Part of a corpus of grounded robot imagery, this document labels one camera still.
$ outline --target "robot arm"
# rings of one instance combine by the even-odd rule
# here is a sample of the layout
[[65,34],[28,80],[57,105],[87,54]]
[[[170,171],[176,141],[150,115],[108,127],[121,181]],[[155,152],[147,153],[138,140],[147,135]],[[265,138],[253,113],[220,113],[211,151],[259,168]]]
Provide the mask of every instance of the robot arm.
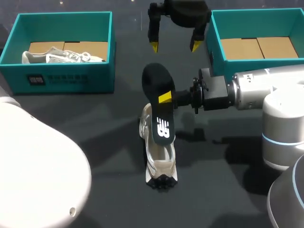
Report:
[[164,0],[164,3],[151,3],[148,10],[150,19],[148,38],[155,52],[158,51],[158,34],[161,16],[170,17],[180,27],[194,28],[190,49],[194,52],[204,40],[211,11],[203,0]]
[[304,85],[304,65],[239,72],[230,82],[224,76],[212,77],[205,68],[199,70],[199,78],[193,79],[190,90],[177,92],[175,100],[177,106],[191,105],[196,114],[200,107],[206,111],[230,106],[238,110],[260,109],[267,95],[291,85]]

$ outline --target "cardboard box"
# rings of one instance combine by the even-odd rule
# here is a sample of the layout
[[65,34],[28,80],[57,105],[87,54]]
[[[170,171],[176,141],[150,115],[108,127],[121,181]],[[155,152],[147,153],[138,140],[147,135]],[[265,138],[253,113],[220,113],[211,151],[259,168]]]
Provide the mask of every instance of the cardboard box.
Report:
[[[24,51],[45,53],[52,46],[88,52],[105,62],[21,63]],[[14,94],[112,93],[115,52],[112,12],[19,14],[0,57],[0,72]]]
[[206,37],[214,76],[304,64],[302,9],[213,10]]
[[28,51],[30,53],[46,53],[51,47],[56,47],[63,50],[64,42],[32,42]]
[[298,58],[289,37],[221,39],[227,60]]

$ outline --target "label on box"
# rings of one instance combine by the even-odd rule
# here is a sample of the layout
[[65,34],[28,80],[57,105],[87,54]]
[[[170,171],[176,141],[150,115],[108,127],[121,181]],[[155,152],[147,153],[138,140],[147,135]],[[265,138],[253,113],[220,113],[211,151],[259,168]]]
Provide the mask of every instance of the label on box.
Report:
[[28,75],[28,81],[31,86],[44,86],[46,84],[42,75]]

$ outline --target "shoe insole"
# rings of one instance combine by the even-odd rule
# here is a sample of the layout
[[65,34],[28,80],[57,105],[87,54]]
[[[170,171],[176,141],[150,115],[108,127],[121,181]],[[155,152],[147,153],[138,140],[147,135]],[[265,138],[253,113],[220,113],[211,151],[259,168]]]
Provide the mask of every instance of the shoe insole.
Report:
[[170,145],[157,145],[154,142],[152,135],[149,135],[148,150],[154,161],[169,161],[171,159]]
[[174,81],[161,64],[153,63],[142,73],[142,88],[152,108],[152,136],[156,144],[165,146],[174,141],[173,103]]

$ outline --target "shoe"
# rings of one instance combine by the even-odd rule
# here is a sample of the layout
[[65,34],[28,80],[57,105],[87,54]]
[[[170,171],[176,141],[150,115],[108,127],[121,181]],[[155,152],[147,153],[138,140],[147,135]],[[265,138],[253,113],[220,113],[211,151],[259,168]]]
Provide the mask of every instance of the shoe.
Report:
[[174,142],[157,145],[152,137],[152,107],[148,103],[142,112],[139,135],[145,140],[147,167],[146,183],[153,188],[173,187],[177,183]]
[[82,54],[59,50],[52,47],[49,51],[40,54],[30,53],[25,51],[22,54],[22,63],[83,63],[83,62],[105,62],[102,58],[91,56],[89,53]]

